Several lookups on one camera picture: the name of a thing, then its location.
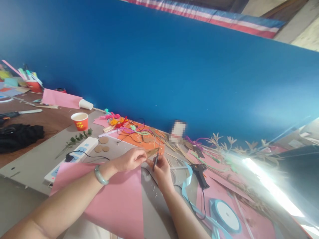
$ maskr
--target pink paper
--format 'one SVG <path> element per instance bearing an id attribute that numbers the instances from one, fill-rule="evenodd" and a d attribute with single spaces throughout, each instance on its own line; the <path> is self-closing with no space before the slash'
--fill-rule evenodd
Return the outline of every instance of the pink paper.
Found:
<path id="1" fill-rule="evenodd" d="M 51 195 L 94 170 L 96 164 L 62 163 Z M 120 172 L 95 196 L 84 215 L 96 225 L 125 239 L 144 238 L 141 168 Z"/>
<path id="2" fill-rule="evenodd" d="M 44 89 L 42 103 L 48 105 L 58 105 L 73 109 L 79 109 L 79 102 L 82 97 L 74 96 L 59 91 Z"/>
<path id="3" fill-rule="evenodd" d="M 104 128 L 110 126 L 109 123 L 107 122 L 107 119 L 100 119 L 100 117 L 96 118 L 93 123 L 102 125 Z"/>
<path id="4" fill-rule="evenodd" d="M 189 150 L 187 152 L 187 155 L 194 161 L 194 162 L 197 162 L 197 163 L 201 163 L 200 161 L 198 161 L 198 159 L 191 154 L 191 150 Z M 217 163 L 214 159 L 212 159 L 211 157 L 209 157 L 208 155 L 204 154 L 204 159 L 202 159 L 204 162 L 206 162 L 207 164 L 209 164 L 210 166 L 214 167 L 214 168 L 218 168 L 220 170 L 224 170 L 225 168 L 230 168 L 229 165 L 224 165 L 222 163 Z M 230 190 L 232 190 L 233 192 L 239 194 L 240 196 L 246 198 L 247 200 L 253 202 L 253 200 L 246 194 L 244 193 L 243 191 L 241 191 L 240 189 L 238 189 L 236 186 L 234 186 L 233 184 L 231 184 L 230 182 L 228 182 L 226 179 L 218 176 L 217 174 L 213 173 L 212 171 L 210 170 L 206 170 L 204 172 L 204 174 L 207 176 L 207 177 L 212 177 L 214 180 L 218 181 L 220 184 L 222 184 L 223 186 L 229 188 Z M 239 177 L 238 174 L 234 173 L 231 169 L 224 172 L 224 173 L 221 173 L 222 175 L 224 175 L 225 177 L 227 177 L 229 174 L 231 175 L 231 179 L 237 181 L 237 182 L 243 182 L 243 179 L 241 179 Z"/>
<path id="5" fill-rule="evenodd" d="M 242 232 L 240 234 L 232 234 L 233 239 L 251 239 L 249 236 L 247 227 L 244 223 L 243 217 L 240 214 L 239 208 L 237 207 L 235 199 L 230 197 L 227 194 L 227 191 L 224 187 L 222 187 L 219 183 L 214 181 L 211 178 L 206 178 L 206 182 L 210 186 L 210 188 L 205 189 L 205 206 L 206 206 L 206 214 L 208 216 L 211 216 L 210 214 L 210 208 L 209 208 L 209 200 L 210 199 L 220 199 L 225 201 L 236 213 L 236 215 L 239 218 L 240 224 L 242 226 Z M 273 227 L 272 222 L 258 214 L 255 210 L 252 208 L 246 206 L 245 204 L 241 203 L 239 201 L 239 204 L 242 208 L 243 214 L 246 218 L 246 220 L 249 221 L 249 227 L 252 231 L 252 234 L 255 239 L 272 239 L 276 238 L 275 236 L 275 230 Z M 197 200 L 196 200 L 196 206 L 198 209 L 200 209 L 202 212 L 204 212 L 204 206 L 203 206 L 203 192 L 202 189 L 198 186 L 197 189 Z M 211 229 L 211 225 L 208 224 L 206 221 L 204 223 Z M 220 238 L 225 238 L 224 234 L 221 230 L 219 230 Z"/>

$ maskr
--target table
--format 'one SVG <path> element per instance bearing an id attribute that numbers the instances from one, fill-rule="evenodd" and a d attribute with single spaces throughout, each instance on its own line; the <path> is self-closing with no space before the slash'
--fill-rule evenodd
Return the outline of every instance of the table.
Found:
<path id="1" fill-rule="evenodd" d="M 100 111 L 94 111 L 89 114 L 88 121 L 89 127 L 93 130 L 92 137 L 97 137 L 102 132 L 103 126 L 93 124 L 94 119 L 102 114 L 103 113 Z M 48 187 L 48 183 L 44 181 L 44 176 L 59 162 L 61 162 L 68 152 L 71 152 L 77 147 L 75 146 L 74 148 L 68 149 L 63 155 L 55 159 L 55 157 L 64 149 L 65 142 L 75 136 L 77 132 L 78 131 L 74 125 L 69 126 L 1 168 L 0 174 L 49 195 L 51 189 Z M 134 147 L 133 145 L 125 142 L 121 142 L 117 145 L 117 141 L 117 139 L 109 139 L 107 145 L 110 147 L 110 150 L 107 153 L 104 153 L 104 156 L 112 159 L 122 155 L 124 152 Z M 168 147 L 165 148 L 165 151 L 181 158 Z M 97 154 L 95 151 L 90 153 L 90 156 L 96 155 L 101 154 Z M 182 184 L 182 177 L 185 177 L 185 171 L 176 173 L 177 183 L 180 181 L 179 183 Z M 193 202 L 196 201 L 197 185 L 197 179 L 196 177 L 193 177 L 191 185 L 187 188 L 188 190 L 192 190 L 192 193 L 188 192 L 188 194 L 190 200 Z M 144 170 L 142 170 L 144 237 L 153 239 L 178 238 L 164 198 L 155 197 L 155 194 L 160 195 L 161 192 L 156 186 L 156 183 L 151 180 L 150 175 L 148 175 L 146 171 L 144 172 Z"/>
<path id="2" fill-rule="evenodd" d="M 27 92 L 24 96 L 17 95 L 17 98 L 23 99 L 27 102 L 32 102 L 37 99 L 42 98 L 42 94 Z M 0 113 L 7 113 L 12 111 L 27 111 L 27 110 L 35 110 L 42 109 L 43 111 L 40 113 L 33 114 L 22 114 L 16 118 L 12 118 L 8 120 L 4 127 L 14 123 L 22 123 L 22 124 L 30 124 L 30 125 L 42 125 L 44 126 L 45 136 L 43 139 L 39 139 L 36 143 L 29 145 L 26 148 L 18 150 L 13 153 L 7 153 L 1 155 L 0 160 L 0 168 L 5 166 L 6 164 L 12 162 L 13 160 L 19 158 L 23 154 L 29 152 L 31 149 L 40 145 L 47 139 L 56 135 L 60 131 L 69 127 L 72 124 L 70 117 L 72 114 L 76 112 L 85 112 L 87 114 L 93 112 L 94 110 L 86 110 L 86 109 L 71 109 L 60 107 L 58 109 L 47 109 L 47 108 L 37 108 L 31 105 L 27 105 L 25 103 L 19 102 L 18 100 L 12 100 L 6 103 L 0 103 Z"/>

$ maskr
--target pen holder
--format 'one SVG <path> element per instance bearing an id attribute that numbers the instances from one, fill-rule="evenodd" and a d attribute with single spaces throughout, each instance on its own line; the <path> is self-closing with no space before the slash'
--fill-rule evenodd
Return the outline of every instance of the pen holder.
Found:
<path id="1" fill-rule="evenodd" d="M 24 80 L 26 82 L 26 84 L 28 85 L 28 87 L 30 88 L 30 90 L 34 93 L 42 93 L 42 88 L 40 86 L 40 84 L 36 81 L 27 81 Z"/>

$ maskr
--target black cable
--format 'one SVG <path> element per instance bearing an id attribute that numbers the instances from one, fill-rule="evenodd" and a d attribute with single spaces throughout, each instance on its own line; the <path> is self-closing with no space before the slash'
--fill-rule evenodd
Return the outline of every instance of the black cable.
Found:
<path id="1" fill-rule="evenodd" d="M 137 132 L 141 132 L 141 131 L 143 131 L 144 128 L 145 128 L 145 120 L 144 120 L 143 118 L 139 118 L 139 119 L 137 119 L 136 121 L 138 121 L 138 120 L 140 120 L 140 119 L 143 120 L 144 126 L 143 126 L 143 128 L 142 128 L 140 131 L 137 131 Z M 131 120 L 127 125 L 133 124 L 132 122 L 136 122 L 136 121 Z M 120 142 L 122 142 L 127 136 L 129 136 L 132 140 L 134 140 L 134 141 L 137 142 L 137 143 L 143 143 L 143 142 L 144 142 L 143 137 L 142 137 L 142 141 L 141 141 L 141 142 L 136 141 L 135 139 L 133 139 L 133 137 L 131 136 L 131 134 L 134 134 L 134 133 L 137 133 L 137 132 L 132 132 L 132 133 L 129 133 L 129 134 L 120 134 L 120 133 L 119 133 L 119 130 L 117 130 L 116 132 L 117 132 L 118 135 L 124 135 L 124 136 L 125 136 L 122 140 L 116 142 L 117 144 L 120 143 Z"/>
<path id="2" fill-rule="evenodd" d="M 88 155 L 87 153 L 85 153 L 85 152 L 83 152 L 83 151 L 81 151 L 81 150 L 72 151 L 72 152 L 69 152 L 69 153 L 66 154 L 66 155 L 68 156 L 68 155 L 70 155 L 70 153 L 74 153 L 74 152 L 82 152 L 82 153 L 84 153 L 86 156 L 88 156 L 88 157 L 90 157 L 90 158 L 105 158 L 105 159 L 107 159 L 107 160 L 110 161 L 110 159 L 107 158 L 107 157 L 104 157 L 104 156 L 90 156 L 90 155 Z"/>
<path id="3" fill-rule="evenodd" d="M 179 187 L 181 190 L 183 190 L 180 185 L 174 184 L 174 186 Z M 200 218 L 200 217 L 197 215 L 197 212 L 195 212 L 195 210 L 193 209 L 193 206 L 192 206 L 192 204 L 191 204 L 191 202 L 190 202 L 189 199 L 188 199 L 188 203 L 189 203 L 190 208 L 192 209 L 193 213 L 195 214 L 195 216 L 196 216 L 199 220 L 202 220 L 202 221 L 203 221 L 203 220 L 205 220 L 205 218 L 206 218 L 205 194 L 204 194 L 204 189 L 203 189 L 203 188 L 202 188 L 202 192 L 203 192 L 203 202 L 204 202 L 204 217 L 203 217 L 203 218 Z"/>
<path id="4" fill-rule="evenodd" d="M 152 177 L 152 179 L 154 180 L 154 182 L 156 183 L 156 180 L 154 179 L 154 177 L 152 176 L 152 174 L 149 172 L 149 170 L 147 168 L 141 167 L 143 169 L 145 169 L 146 171 L 148 171 L 148 173 L 150 174 L 150 176 Z"/>

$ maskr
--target marker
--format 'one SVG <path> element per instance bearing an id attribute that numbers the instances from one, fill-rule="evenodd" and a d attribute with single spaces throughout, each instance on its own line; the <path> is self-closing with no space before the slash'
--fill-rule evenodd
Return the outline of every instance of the marker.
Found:
<path id="1" fill-rule="evenodd" d="M 28 80 L 26 73 L 24 72 L 24 70 L 22 68 L 19 68 L 19 72 L 21 73 L 21 77 L 24 80 Z"/>
<path id="2" fill-rule="evenodd" d="M 36 81 L 32 78 L 31 72 L 29 70 L 26 70 L 28 77 L 29 77 L 29 81 Z"/>

